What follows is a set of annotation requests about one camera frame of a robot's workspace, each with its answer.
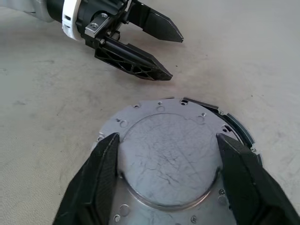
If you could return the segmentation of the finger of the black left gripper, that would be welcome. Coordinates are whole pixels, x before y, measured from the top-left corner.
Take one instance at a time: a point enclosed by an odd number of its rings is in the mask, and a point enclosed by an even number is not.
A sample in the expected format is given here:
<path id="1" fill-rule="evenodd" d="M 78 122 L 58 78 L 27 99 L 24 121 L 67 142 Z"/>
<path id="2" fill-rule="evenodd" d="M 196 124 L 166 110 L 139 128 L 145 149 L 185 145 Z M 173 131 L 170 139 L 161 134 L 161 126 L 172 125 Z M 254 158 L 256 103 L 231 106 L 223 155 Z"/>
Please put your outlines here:
<path id="1" fill-rule="evenodd" d="M 95 58 L 144 80 L 169 81 L 173 77 L 153 55 L 110 37 L 95 49 Z"/>
<path id="2" fill-rule="evenodd" d="M 178 43 L 184 40 L 183 35 L 169 17 L 137 0 L 131 1 L 125 20 L 159 40 Z"/>

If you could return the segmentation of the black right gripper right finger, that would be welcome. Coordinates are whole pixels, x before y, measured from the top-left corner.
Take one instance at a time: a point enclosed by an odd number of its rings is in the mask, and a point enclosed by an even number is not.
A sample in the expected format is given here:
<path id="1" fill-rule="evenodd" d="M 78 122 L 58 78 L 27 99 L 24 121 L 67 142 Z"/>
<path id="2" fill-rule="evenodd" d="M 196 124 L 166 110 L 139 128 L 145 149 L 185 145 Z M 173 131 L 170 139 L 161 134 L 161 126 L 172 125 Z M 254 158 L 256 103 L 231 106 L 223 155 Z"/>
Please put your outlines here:
<path id="1" fill-rule="evenodd" d="M 298 225 L 300 217 L 281 186 L 239 141 L 216 135 L 225 192 L 239 225 Z"/>

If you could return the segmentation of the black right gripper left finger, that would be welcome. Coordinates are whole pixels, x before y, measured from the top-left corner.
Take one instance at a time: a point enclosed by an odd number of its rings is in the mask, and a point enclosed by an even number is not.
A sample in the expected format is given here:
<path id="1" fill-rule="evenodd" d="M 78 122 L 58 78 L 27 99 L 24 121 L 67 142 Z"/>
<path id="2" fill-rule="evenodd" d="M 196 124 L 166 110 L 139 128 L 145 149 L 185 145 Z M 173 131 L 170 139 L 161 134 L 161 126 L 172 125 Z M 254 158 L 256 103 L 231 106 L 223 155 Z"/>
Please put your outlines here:
<path id="1" fill-rule="evenodd" d="M 117 180 L 119 133 L 97 143 L 89 158 L 70 181 L 55 225 L 107 225 Z"/>

